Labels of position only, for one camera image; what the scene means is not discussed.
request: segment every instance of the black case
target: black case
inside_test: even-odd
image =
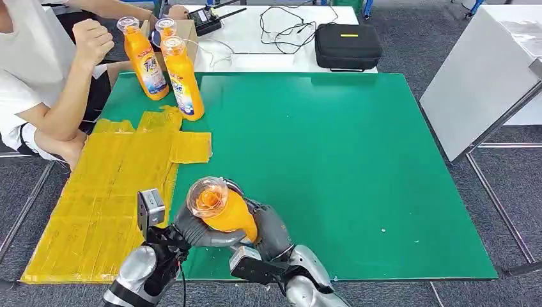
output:
[[[320,24],[314,44],[323,68],[372,69],[382,56],[376,29],[369,25]]]

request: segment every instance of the person's arm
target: person's arm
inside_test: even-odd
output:
[[[147,20],[152,12],[120,0],[68,0],[70,6],[92,12],[103,18],[120,19],[133,16],[139,20]]]
[[[77,135],[83,119],[92,72],[113,47],[112,36],[97,21],[87,19],[74,25],[77,47],[64,90],[52,108],[41,103],[17,116],[59,141]]]
[[[92,12],[103,18],[120,19],[124,16],[133,16],[139,20],[149,20],[151,27],[156,24],[157,18],[151,11],[120,0],[68,0],[70,6]],[[169,9],[169,16],[173,19],[187,19],[187,10],[182,5],[174,5]]]

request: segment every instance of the bottle label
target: bottle label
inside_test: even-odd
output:
[[[190,95],[190,89],[184,85],[183,78],[172,74],[170,71],[171,85],[173,86],[173,93],[175,93],[175,99],[179,105],[181,112],[186,115],[194,115],[194,105],[192,104],[192,97]]]
[[[166,79],[162,74],[162,70],[158,65],[156,56],[152,53],[152,48],[149,47],[146,51],[137,56],[141,63],[141,78],[151,94],[160,93],[166,88]]]

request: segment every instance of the white t-shirt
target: white t-shirt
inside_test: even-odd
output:
[[[0,33],[0,134],[13,149],[21,143],[17,113],[43,102],[52,107],[66,83],[75,45],[50,8],[43,3],[68,0],[3,0],[13,22],[12,33]],[[98,77],[105,67],[97,67]]]

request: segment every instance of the person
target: person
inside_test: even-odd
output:
[[[86,140],[79,127],[95,122],[119,71],[131,66],[127,61],[100,64],[114,43],[96,20],[73,25],[74,45],[53,11],[42,7],[50,3],[109,19],[148,19],[151,25],[157,18],[119,0],[0,0],[2,141],[22,154],[65,161],[73,170]],[[179,5],[169,14],[187,18]]]

